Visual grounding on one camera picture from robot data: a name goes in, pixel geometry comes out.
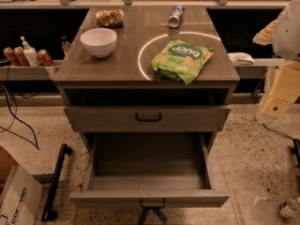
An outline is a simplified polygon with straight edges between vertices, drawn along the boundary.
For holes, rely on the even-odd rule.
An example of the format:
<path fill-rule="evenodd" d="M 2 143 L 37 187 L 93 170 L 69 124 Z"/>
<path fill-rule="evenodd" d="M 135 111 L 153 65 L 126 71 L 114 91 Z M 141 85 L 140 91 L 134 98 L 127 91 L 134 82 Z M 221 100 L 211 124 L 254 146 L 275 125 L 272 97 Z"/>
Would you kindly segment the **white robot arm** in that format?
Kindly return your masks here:
<path fill-rule="evenodd" d="M 273 53 L 285 60 L 275 70 L 271 89 L 259 111 L 262 120 L 279 119 L 300 97 L 300 0 L 291 0 L 274 21 L 255 35 L 253 42 L 271 44 Z"/>

